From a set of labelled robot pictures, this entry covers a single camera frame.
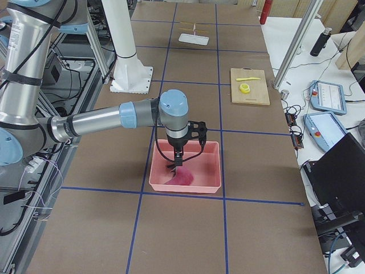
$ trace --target red bottle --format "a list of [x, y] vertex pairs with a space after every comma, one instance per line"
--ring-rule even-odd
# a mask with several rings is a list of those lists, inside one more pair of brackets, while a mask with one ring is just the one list
[[273, 0], [265, 1], [265, 4], [263, 5], [263, 8], [262, 8], [261, 16], [260, 16], [260, 24], [264, 25], [266, 23], [266, 18], [270, 14], [272, 4], [273, 4]]

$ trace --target wooden board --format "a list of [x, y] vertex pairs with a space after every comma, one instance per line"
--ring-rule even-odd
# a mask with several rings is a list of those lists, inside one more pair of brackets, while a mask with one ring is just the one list
[[365, 55], [365, 22], [355, 33], [348, 45], [343, 49], [336, 61], [339, 70], [350, 70]]
[[[236, 81], [237, 78], [258, 77], [261, 80]], [[246, 83], [250, 86], [251, 92], [243, 94], [240, 91], [240, 84]], [[262, 104], [270, 105], [269, 93], [263, 70], [246, 70], [244, 68], [230, 69], [230, 86], [232, 103], [239, 104]]]
[[324, 26], [332, 28], [332, 34], [339, 33], [357, 3], [357, 0], [337, 0], [322, 21]]

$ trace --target black cylinder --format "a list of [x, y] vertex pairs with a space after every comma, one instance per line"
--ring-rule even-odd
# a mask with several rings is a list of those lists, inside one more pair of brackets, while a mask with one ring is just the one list
[[331, 30], [332, 30], [331, 28], [327, 27], [325, 31], [320, 34], [312, 50], [310, 51], [310, 55], [318, 56], [320, 51], [326, 47], [326, 43], [328, 39], [330, 39], [331, 37]]

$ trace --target wooden panel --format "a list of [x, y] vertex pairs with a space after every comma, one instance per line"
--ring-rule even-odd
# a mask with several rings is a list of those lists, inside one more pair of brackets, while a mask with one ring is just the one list
[[324, 26], [332, 28], [333, 34], [339, 33], [357, 2], [357, 0], [337, 0], [326, 20], [322, 21]]
[[[321, 8], [318, 11], [318, 14], [321, 16], [321, 21], [324, 22], [332, 9], [332, 6], [336, 0], [324, 0]], [[303, 18], [304, 13], [306, 12], [309, 6], [310, 0], [301, 0], [298, 3], [298, 7], [294, 13], [295, 18]]]
[[350, 40], [348, 46], [344, 48], [340, 57], [336, 61], [336, 66], [340, 70], [349, 70], [350, 64], [353, 67], [356, 62], [365, 55], [365, 22], [356, 32], [353, 39]]
[[[261, 14], [263, 4], [265, 0], [257, 1], [258, 15]], [[295, 10], [298, 6], [299, 0], [275, 0], [273, 1], [273, 6], [271, 7], [270, 15], [271, 17], [293, 17]], [[251, 6], [252, 0], [238, 0], [239, 5]]]
[[[237, 78], [258, 77], [261, 80], [236, 81]], [[243, 68], [230, 69], [230, 86], [232, 103], [242, 104], [270, 104], [269, 93], [265, 80], [265, 72], [263, 70], [245, 70]], [[240, 85], [246, 83], [250, 86], [251, 92], [243, 94], [240, 91]]]

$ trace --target blue joint cap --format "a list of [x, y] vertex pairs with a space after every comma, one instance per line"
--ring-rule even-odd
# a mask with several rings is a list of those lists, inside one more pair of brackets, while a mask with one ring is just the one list
[[0, 127], [0, 166], [14, 164], [23, 158], [23, 148], [18, 140]]
[[9, 0], [9, 2], [23, 7], [40, 7], [51, 2], [51, 0]]
[[80, 25], [62, 25], [59, 29], [60, 33], [66, 34], [85, 34], [88, 30], [88, 23]]
[[160, 107], [168, 115], [181, 117], [188, 113], [188, 100], [180, 90], [168, 90], [162, 93]]
[[137, 127], [137, 115], [135, 105], [132, 102], [123, 103], [119, 106], [120, 123], [125, 128]]

